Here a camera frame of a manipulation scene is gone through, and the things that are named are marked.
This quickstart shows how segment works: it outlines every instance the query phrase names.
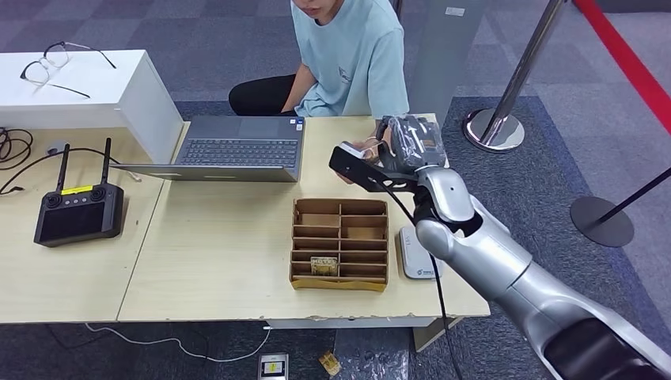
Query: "eyeglasses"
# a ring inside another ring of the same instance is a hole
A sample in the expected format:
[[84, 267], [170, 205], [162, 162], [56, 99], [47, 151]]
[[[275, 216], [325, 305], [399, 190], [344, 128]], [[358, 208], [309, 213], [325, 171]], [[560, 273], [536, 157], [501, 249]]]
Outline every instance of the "eyeglasses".
[[53, 87], [57, 87], [59, 89], [66, 89], [73, 93], [78, 93], [79, 95], [82, 95], [87, 99], [90, 99], [91, 97], [89, 95], [79, 92], [76, 89], [69, 89], [62, 85], [54, 85], [48, 83], [49, 79], [51, 79], [51, 76], [49, 75], [49, 68], [47, 67], [47, 65], [52, 65], [53, 67], [60, 69], [70, 61], [70, 55], [66, 50], [66, 46], [86, 49], [90, 51], [97, 51], [102, 54], [103, 58], [105, 58], [105, 60], [110, 64], [110, 66], [112, 66], [113, 69], [116, 68], [116, 66], [114, 66], [114, 63], [112, 63], [112, 61], [110, 61], [109, 58], [107, 58], [107, 56], [98, 49], [94, 49], [92, 47], [80, 44], [73, 44], [71, 42], [61, 41], [51, 45], [50, 47], [47, 47], [47, 50], [44, 51], [44, 55], [40, 59], [30, 62], [25, 67], [25, 69], [23, 69], [23, 72], [21, 72], [21, 79], [31, 82], [32, 84], [39, 87], [44, 85], [50, 85]]

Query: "white cable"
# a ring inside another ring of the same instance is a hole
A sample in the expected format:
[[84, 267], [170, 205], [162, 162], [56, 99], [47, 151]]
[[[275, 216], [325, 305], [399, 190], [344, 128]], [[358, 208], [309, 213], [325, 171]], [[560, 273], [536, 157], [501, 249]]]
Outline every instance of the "white cable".
[[271, 330], [268, 329], [268, 334], [266, 334], [266, 338], [263, 340], [263, 342], [261, 342], [259, 347], [256, 350], [254, 350], [254, 352], [252, 352], [251, 354], [247, 354], [245, 356], [241, 356], [239, 358], [233, 358], [233, 359], [214, 359], [214, 358], [208, 358], [205, 355], [194, 354], [194, 353], [191, 353], [191, 352], [187, 351], [184, 348], [184, 346], [182, 346], [182, 341], [177, 339], [177, 338], [165, 338], [165, 339], [161, 339], [161, 340], [155, 340], [153, 342], [138, 342], [137, 340], [130, 340], [130, 339], [126, 338], [125, 336], [121, 335], [120, 332], [117, 332], [114, 329], [110, 329], [109, 327], [100, 327], [98, 329], [94, 329], [93, 327], [89, 326], [88, 323], [85, 323], [84, 325], [92, 333], [99, 333], [100, 331], [109, 331], [110, 333], [113, 333], [113, 334], [117, 335], [119, 338], [121, 338], [121, 339], [123, 339], [126, 342], [131, 343], [131, 344], [141, 344], [143, 346], [149, 346], [151, 344], [165, 343], [165, 342], [169, 342], [169, 341], [174, 340], [174, 341], [177, 342], [177, 344], [179, 344], [180, 349], [182, 351], [184, 351], [185, 354], [187, 354], [189, 356], [193, 356], [194, 358], [207, 359], [207, 360], [210, 360], [210, 361], [215, 362], [215, 363], [230, 363], [230, 362], [235, 362], [235, 361], [238, 361], [238, 360], [241, 360], [241, 359], [246, 359], [249, 356], [253, 356], [263, 347], [264, 344], [266, 344], [266, 342], [268, 341], [268, 337], [271, 335]]

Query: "black stanchion base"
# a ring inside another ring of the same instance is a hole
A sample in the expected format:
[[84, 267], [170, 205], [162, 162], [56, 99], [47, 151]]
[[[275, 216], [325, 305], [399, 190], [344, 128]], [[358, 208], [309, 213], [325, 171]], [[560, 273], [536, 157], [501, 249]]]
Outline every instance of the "black stanchion base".
[[595, 243], [607, 247], [621, 247], [634, 238], [634, 225], [620, 211], [601, 223], [599, 218], [611, 211], [615, 204], [596, 196], [585, 196], [571, 204], [571, 220], [583, 235]]

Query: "red barrier rope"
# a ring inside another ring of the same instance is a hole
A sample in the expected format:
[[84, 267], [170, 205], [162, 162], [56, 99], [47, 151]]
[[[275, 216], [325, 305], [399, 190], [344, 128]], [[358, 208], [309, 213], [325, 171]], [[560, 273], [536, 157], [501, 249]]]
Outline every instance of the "red barrier rope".
[[671, 97], [627, 45], [594, 0], [574, 0], [574, 2], [648, 108], [671, 133]]

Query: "cardboard organizer box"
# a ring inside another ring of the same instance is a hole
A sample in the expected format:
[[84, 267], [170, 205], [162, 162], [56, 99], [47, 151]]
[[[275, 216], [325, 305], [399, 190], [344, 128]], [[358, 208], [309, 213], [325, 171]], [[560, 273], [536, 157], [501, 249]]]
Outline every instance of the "cardboard organizer box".
[[[296, 199], [292, 230], [289, 279], [294, 289], [383, 291], [386, 288], [389, 279], [386, 202]], [[329, 260], [333, 272], [315, 273], [315, 260]]]

